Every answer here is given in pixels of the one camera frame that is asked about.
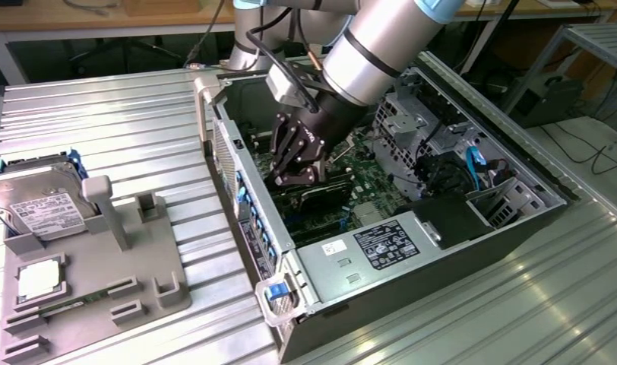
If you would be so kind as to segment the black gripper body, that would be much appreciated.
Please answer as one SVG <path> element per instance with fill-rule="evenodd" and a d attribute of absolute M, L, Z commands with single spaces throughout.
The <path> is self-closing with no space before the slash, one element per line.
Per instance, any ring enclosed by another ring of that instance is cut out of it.
<path fill-rule="evenodd" d="M 350 103 L 334 93 L 318 92 L 317 112 L 309 108 L 294 108 L 287 114 L 298 118 L 315 135 L 319 142 L 319 154 L 330 155 L 334 147 L 345 140 L 355 125 L 367 113 L 367 106 Z"/>

